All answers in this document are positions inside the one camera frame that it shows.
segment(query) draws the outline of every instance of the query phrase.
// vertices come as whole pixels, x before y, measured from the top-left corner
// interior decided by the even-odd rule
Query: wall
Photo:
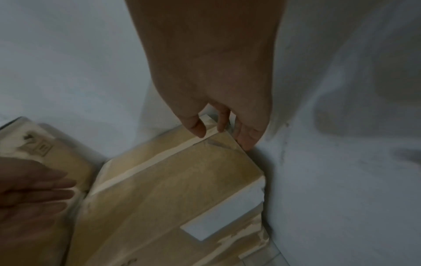
[[[283,18],[273,121],[250,156],[291,266],[420,259],[420,9],[387,3],[290,0]],[[3,0],[0,58],[0,120],[65,132],[96,162],[178,125],[123,1]]]

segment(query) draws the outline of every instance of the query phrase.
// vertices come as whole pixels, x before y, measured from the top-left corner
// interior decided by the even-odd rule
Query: cardboard box
[[[203,139],[179,127],[104,165],[67,266],[209,266],[262,245],[265,177],[202,120]]]
[[[96,168],[25,117],[0,129],[0,156],[35,160],[68,172],[77,181],[75,197],[60,213],[50,234],[31,242],[0,249],[0,265],[59,266],[68,248],[74,216],[93,180]]]

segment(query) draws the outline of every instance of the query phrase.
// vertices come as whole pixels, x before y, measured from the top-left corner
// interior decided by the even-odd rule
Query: floor
[[[289,266],[289,264],[270,240],[267,247],[244,258],[242,262],[235,266]]]

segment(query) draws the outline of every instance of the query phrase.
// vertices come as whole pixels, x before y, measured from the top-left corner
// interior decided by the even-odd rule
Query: skin
[[[194,135],[198,113],[212,105],[223,131],[250,150],[271,115],[275,34],[282,0],[126,0],[164,101]]]
[[[39,237],[71,199],[76,182],[36,161],[0,157],[0,248]]]

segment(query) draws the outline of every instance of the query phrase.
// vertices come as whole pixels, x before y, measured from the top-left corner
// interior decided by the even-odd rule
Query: tile floor
[[[270,240],[267,247],[244,258],[242,262],[235,266],[289,266],[289,264]]]

